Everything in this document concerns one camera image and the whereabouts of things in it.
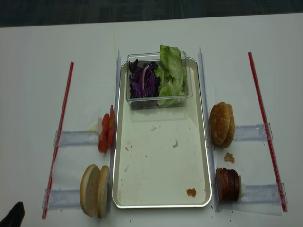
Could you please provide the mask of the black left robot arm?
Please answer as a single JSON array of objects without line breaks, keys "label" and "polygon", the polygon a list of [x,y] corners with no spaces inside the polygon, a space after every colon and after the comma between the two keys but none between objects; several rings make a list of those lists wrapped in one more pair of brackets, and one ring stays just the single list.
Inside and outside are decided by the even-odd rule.
[{"label": "black left robot arm", "polygon": [[20,227],[25,215],[23,202],[17,202],[6,217],[0,222],[0,227]]}]

